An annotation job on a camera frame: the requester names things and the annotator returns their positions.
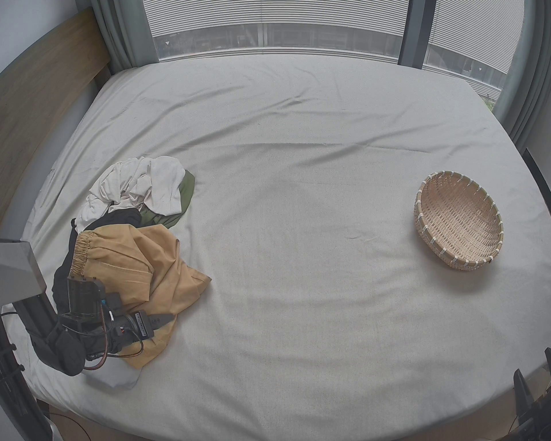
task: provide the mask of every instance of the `building exterior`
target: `building exterior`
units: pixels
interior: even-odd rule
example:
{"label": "building exterior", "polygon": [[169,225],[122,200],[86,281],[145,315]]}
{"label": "building exterior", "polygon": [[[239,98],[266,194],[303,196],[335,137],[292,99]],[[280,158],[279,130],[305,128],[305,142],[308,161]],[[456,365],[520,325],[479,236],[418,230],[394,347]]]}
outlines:
{"label": "building exterior", "polygon": [[[396,63],[408,0],[144,0],[160,60],[299,52]],[[424,69],[496,100],[524,0],[437,0]]]}

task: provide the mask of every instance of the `mattress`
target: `mattress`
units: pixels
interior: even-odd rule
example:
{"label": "mattress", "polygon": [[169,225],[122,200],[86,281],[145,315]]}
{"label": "mattress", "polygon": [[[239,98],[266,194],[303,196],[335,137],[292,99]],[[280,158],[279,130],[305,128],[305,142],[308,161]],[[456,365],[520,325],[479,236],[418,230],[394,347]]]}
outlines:
{"label": "mattress", "polygon": [[[174,156],[196,177],[171,231],[212,282],[131,390],[45,366],[6,318],[38,398],[155,440],[379,440],[471,412],[544,363],[551,219],[464,81],[292,55],[124,71],[26,225],[49,287],[87,189],[140,155]],[[490,265],[450,269],[418,237],[415,195],[439,170],[498,205],[505,240]]]}

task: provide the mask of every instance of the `green garment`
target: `green garment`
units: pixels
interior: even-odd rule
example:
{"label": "green garment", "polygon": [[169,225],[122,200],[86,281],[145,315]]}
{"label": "green garment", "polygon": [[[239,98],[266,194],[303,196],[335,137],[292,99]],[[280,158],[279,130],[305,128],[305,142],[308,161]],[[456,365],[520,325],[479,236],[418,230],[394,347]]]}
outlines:
{"label": "green garment", "polygon": [[193,176],[189,171],[186,170],[186,174],[182,179],[182,183],[178,187],[178,190],[180,190],[180,202],[182,204],[182,212],[178,214],[173,214],[171,216],[162,216],[160,214],[152,212],[144,204],[139,212],[139,214],[142,216],[140,227],[148,227],[150,225],[162,224],[165,227],[170,228],[176,225],[182,215],[186,212],[187,207],[190,206],[194,188],[195,176]]}

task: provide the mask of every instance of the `floor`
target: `floor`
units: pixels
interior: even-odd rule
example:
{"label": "floor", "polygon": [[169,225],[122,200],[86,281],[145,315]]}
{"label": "floor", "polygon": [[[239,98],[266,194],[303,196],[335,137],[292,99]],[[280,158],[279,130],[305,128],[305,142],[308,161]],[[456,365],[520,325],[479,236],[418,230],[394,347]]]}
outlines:
{"label": "floor", "polygon": [[[534,398],[545,392],[551,377],[545,369],[540,369],[528,379],[528,385]],[[145,438],[108,429],[92,421],[85,420],[71,412],[62,412],[50,406],[50,412],[60,413],[80,423],[90,436],[91,441],[147,441]],[[52,421],[63,435],[64,441],[86,441],[87,435],[78,425],[68,418],[52,415]],[[509,391],[478,411],[451,421],[429,431],[419,433],[401,441],[487,441],[495,440],[507,434],[515,418],[515,397]]]}

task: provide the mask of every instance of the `basket rim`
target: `basket rim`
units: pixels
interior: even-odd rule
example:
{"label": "basket rim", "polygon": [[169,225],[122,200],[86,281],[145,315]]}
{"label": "basket rim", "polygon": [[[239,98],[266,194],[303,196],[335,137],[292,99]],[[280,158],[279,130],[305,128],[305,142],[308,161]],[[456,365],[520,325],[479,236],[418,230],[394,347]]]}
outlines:
{"label": "basket rim", "polygon": [[[468,179],[469,183],[467,184],[467,186],[469,186],[471,184],[478,185],[477,192],[482,191],[484,194],[486,194],[484,199],[488,198],[491,201],[490,209],[495,210],[495,217],[496,217],[496,219],[499,220],[498,226],[501,226],[501,232],[498,234],[498,236],[500,236],[500,239],[498,241],[498,245],[497,245],[496,249],[486,259],[483,259],[481,261],[469,260],[466,257],[460,257],[460,256],[457,256],[457,255],[451,254],[444,246],[442,246],[438,242],[438,238],[433,236],[433,234],[431,233],[431,231],[429,229],[429,226],[427,224],[425,224],[425,220],[423,218],[423,212],[421,210],[421,198],[423,196],[423,189],[425,188],[425,186],[427,185],[427,183],[429,181],[431,181],[434,178],[441,178],[441,177],[445,176],[446,173],[449,173],[450,177],[452,177],[454,175],[460,176],[460,179],[459,179],[458,182],[460,182],[463,179]],[[453,263],[454,265],[464,266],[464,267],[475,267],[476,268],[476,267],[478,267],[480,265],[483,265],[485,263],[492,262],[497,257],[497,255],[499,254],[499,251],[501,250],[501,246],[503,245],[503,237],[504,237],[503,219],[501,218],[501,214],[500,214],[494,200],[488,194],[488,192],[485,189],[482,188],[482,186],[479,183],[475,182],[471,178],[469,178],[465,175],[462,175],[462,174],[460,174],[456,171],[443,170],[443,171],[437,171],[437,172],[434,172],[434,173],[428,175],[425,178],[425,180],[421,183],[421,186],[419,187],[419,190],[417,191],[417,195],[415,197],[415,210],[414,210],[414,213],[415,213],[415,218],[416,218],[417,222],[420,225],[419,234],[420,235],[426,234],[427,237],[429,238],[430,243],[437,249],[438,257],[440,257],[441,259],[443,259],[445,257],[448,260],[451,260],[451,263]]]}

